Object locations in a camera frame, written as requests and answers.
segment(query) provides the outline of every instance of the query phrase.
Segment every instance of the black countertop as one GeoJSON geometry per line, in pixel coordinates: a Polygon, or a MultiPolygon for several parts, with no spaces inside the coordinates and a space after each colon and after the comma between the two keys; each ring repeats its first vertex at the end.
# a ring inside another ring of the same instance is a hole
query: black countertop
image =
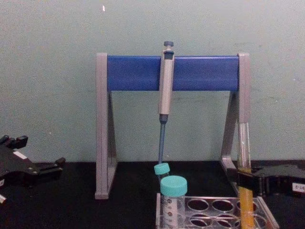
{"type": "MultiPolygon", "coordinates": [[[[159,192],[155,164],[119,163],[108,200],[94,199],[95,163],[67,163],[60,180],[32,189],[8,187],[0,191],[8,199],[0,206],[0,228],[153,229],[159,192]]],[[[187,179],[188,196],[236,197],[219,162],[171,162],[170,167],[172,175],[187,179]]],[[[264,200],[282,229],[305,228],[305,198],[264,200]]]]}

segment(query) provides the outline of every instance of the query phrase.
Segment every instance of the tube label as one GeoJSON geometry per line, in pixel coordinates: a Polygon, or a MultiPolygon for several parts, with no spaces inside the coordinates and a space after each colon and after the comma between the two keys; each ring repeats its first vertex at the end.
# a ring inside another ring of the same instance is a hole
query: tube label
{"type": "Polygon", "coordinates": [[[298,183],[292,183],[292,190],[294,192],[305,193],[305,185],[304,184],[298,184],[298,183]]]}
{"type": "Polygon", "coordinates": [[[163,199],[163,221],[165,228],[176,228],[178,226],[177,199],[164,197],[163,199]]]}

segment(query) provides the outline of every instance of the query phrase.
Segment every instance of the test tube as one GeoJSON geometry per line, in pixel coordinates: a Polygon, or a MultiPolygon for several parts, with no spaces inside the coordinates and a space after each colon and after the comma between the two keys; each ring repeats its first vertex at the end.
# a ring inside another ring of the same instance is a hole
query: test tube
{"type": "MultiPolygon", "coordinates": [[[[246,173],[251,173],[250,161],[250,144],[249,144],[249,125],[248,123],[240,123],[239,130],[239,147],[238,169],[246,173]]],[[[251,190],[239,187],[241,225],[242,229],[254,229],[253,218],[253,193],[251,190]]]]}
{"type": "Polygon", "coordinates": [[[170,174],[170,167],[168,163],[157,164],[153,168],[155,175],[157,175],[159,178],[159,182],[163,177],[167,177],[170,174]]]}
{"type": "Polygon", "coordinates": [[[185,194],[187,181],[180,176],[167,176],[160,183],[163,228],[185,228],[185,194]]]}

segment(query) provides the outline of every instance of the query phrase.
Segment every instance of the black clamp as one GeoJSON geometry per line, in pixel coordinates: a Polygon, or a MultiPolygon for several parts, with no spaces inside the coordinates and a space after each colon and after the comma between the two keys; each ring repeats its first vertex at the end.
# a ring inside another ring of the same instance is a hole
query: black clamp
{"type": "Polygon", "coordinates": [[[305,170],[295,165],[252,168],[251,173],[227,169],[231,182],[253,191],[256,196],[285,194],[305,197],[305,170]]]}
{"type": "MultiPolygon", "coordinates": [[[[25,147],[27,142],[27,136],[14,139],[5,135],[0,138],[0,189],[11,185],[32,187],[60,178],[65,158],[38,167],[25,155],[14,150],[25,147]]],[[[6,198],[0,195],[0,203],[4,203],[5,200],[6,198]]]]}

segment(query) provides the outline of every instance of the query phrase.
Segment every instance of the teal screw cap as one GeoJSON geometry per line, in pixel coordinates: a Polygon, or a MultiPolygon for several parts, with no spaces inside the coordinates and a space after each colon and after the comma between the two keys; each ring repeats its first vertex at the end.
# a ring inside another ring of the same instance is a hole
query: teal screw cap
{"type": "Polygon", "coordinates": [[[155,175],[163,175],[170,171],[170,167],[169,167],[168,163],[157,164],[153,168],[154,168],[155,175]]]}
{"type": "Polygon", "coordinates": [[[164,196],[180,197],[187,192],[187,181],[184,177],[167,176],[162,178],[160,190],[164,196]]]}

